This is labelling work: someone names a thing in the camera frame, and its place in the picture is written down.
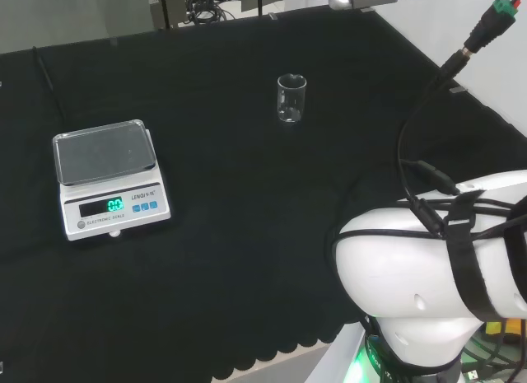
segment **scale display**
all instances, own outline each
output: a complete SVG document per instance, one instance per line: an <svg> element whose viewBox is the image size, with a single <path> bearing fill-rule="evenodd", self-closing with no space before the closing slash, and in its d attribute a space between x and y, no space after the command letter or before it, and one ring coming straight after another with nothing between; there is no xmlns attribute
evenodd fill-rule
<svg viewBox="0 0 527 383"><path fill-rule="evenodd" d="M79 205L81 217L95 216L96 214L117 212L124 209L123 199L113 197L111 199L98 200L96 202Z"/></svg>

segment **black cable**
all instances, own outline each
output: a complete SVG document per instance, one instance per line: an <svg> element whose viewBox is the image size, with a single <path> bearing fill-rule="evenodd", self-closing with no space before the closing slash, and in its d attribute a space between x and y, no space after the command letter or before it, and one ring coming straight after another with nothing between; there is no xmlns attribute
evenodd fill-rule
<svg viewBox="0 0 527 383"><path fill-rule="evenodd" d="M333 246L344 239L355 236L394 236L437 240L437 238L430 232L424 231L406 231L403 229L357 229L355 231L345 231L336 235L335 239L333 240Z"/></svg>
<svg viewBox="0 0 527 383"><path fill-rule="evenodd" d="M476 232L472 234L472 241L480 241L481 239L491 239L497 237L503 233L507 228L516 227L518 225L527 224L527 214L519 216L509 221L505 221L502 224L496 225L492 228L488 228L486 231Z"/></svg>
<svg viewBox="0 0 527 383"><path fill-rule="evenodd" d="M426 93L424 97L421 99L421 101L417 104L415 109L413 109L413 112L410 114L410 116L400 124L398 136L397 136L397 143L395 144L395 168L397 170L397 176L399 178L399 182L403 186L404 193L406 194L406 198L408 200L416 200L417 196L410 189L410 186L408 185L408 181L406 180L406 175L404 174L403 159L401 157L404 133L406 129L408 128L408 126L417 118L417 115L420 113L422 108L425 105L427 105L430 99L431 99L431 95Z"/></svg>
<svg viewBox="0 0 527 383"><path fill-rule="evenodd" d="M468 355L471 358L473 358L474 360L476 360L477 363L480 363L481 361L485 361L485 358L483 358L483 357L481 357L481 356L479 356L479 355L477 355L475 353L472 353L467 348L463 349L463 353L465 353L466 355ZM504 369L507 369L507 367L510 366L509 364L500 364L499 362L489 362L487 365L490 365L491 367L503 367Z"/></svg>
<svg viewBox="0 0 527 383"><path fill-rule="evenodd" d="M496 346L494 347L493 350L491 350L490 348L488 348L487 346L485 346L484 344L480 343L479 341L477 341L477 339L475 338L471 338L471 340L474 342L474 344L476 346L478 346L479 348L481 348L482 350L486 351L487 353L489 353L489 356L482 360L480 362L480 366L483 367L485 365L487 365L489 362L492 362L494 360L494 358L498 358L504 362L509 362L509 363L514 363L512 360L510 360L509 358L507 357L503 357L501 354L500 354L500 350L501 350L501 346L503 344L503 339L505 338L505 332L506 332L506 320L503 320L501 322L501 329L500 329L500 335L497 337L497 343L496 343Z"/></svg>
<svg viewBox="0 0 527 383"><path fill-rule="evenodd" d="M264 12L264 2L263 0L258 0L258 16L261 18Z"/></svg>
<svg viewBox="0 0 527 383"><path fill-rule="evenodd" d="M232 19L236 19L234 15L221 8L213 0L188 0L187 12L189 13L189 20L185 23L193 22L195 25L208 25L222 19L228 21L226 14L232 16ZM207 18L200 17L205 12L211 14L211 16Z"/></svg>
<svg viewBox="0 0 527 383"><path fill-rule="evenodd" d="M166 0L161 0L161 8L163 10L163 18L165 19L165 29L170 30L170 21L168 18L168 7L166 6Z"/></svg>
<svg viewBox="0 0 527 383"><path fill-rule="evenodd" d="M42 75L45 78L46 85L48 86L49 93L53 97L53 100L55 102L55 107L58 111L58 121L61 129L64 129L66 126L66 115L64 114L64 108L63 105L60 103L60 100L58 99L57 95L55 94L55 88L53 86L53 83L51 82L51 77L49 76L48 69L46 68L46 65L44 63L44 60L40 56L39 50L36 47L33 47L33 55L35 56L35 60L39 66L40 71L42 72Z"/></svg>
<svg viewBox="0 0 527 383"><path fill-rule="evenodd" d="M427 200L428 204L436 211L440 212L449 212L451 203L432 203L430 200ZM409 208L410 202L403 200L398 201L386 206L387 208ZM509 217L509 210L504 208L484 208L480 206L474 206L473 212L477 214L484 214L488 216L498 216L498 217Z"/></svg>
<svg viewBox="0 0 527 383"><path fill-rule="evenodd" d="M520 362L518 362L518 366L515 368L515 370L512 372L509 379L507 379L507 383L512 383L514 379L520 374L521 370L524 369L525 362L527 361L527 348L525 347L525 320L521 321L521 357Z"/></svg>
<svg viewBox="0 0 527 383"><path fill-rule="evenodd" d="M455 198L452 199L427 199L428 203L453 203ZM491 204L492 206L499 206L500 208L513 208L513 203L502 202L501 200L479 198L476 200L476 204Z"/></svg>
<svg viewBox="0 0 527 383"><path fill-rule="evenodd" d="M227 10L224 10L223 8L221 8L220 6L218 6L223 12L225 12L226 14L229 14L230 16L232 16L232 19L236 19L234 15L232 15L230 12L228 12Z"/></svg>

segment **black cloth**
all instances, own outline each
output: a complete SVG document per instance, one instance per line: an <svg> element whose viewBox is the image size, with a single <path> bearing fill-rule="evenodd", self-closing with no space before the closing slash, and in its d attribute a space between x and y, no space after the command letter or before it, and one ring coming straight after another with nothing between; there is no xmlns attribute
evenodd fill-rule
<svg viewBox="0 0 527 383"><path fill-rule="evenodd" d="M403 196L395 132L436 71L390 25L324 7L40 51L64 125L32 53L0 58L2 383L205 382L356 320L324 247ZM292 127L287 72L307 79ZM68 242L52 137L130 119L172 219ZM439 95L408 140L454 180L527 164L524 137L466 93Z"/></svg>

